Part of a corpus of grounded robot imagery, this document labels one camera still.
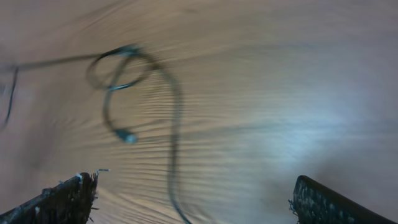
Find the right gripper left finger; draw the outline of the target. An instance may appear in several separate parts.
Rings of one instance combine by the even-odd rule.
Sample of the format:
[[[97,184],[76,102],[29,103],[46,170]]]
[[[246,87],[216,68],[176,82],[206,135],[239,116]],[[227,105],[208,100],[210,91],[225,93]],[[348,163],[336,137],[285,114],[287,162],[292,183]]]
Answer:
[[[86,224],[97,199],[97,185],[97,173],[78,173],[1,214],[1,224]]]

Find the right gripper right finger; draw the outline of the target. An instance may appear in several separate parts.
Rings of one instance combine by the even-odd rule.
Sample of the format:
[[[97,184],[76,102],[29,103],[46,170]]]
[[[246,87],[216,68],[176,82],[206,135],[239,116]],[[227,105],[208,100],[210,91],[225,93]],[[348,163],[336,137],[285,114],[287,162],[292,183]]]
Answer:
[[[306,175],[297,178],[290,210],[299,224],[397,224]]]

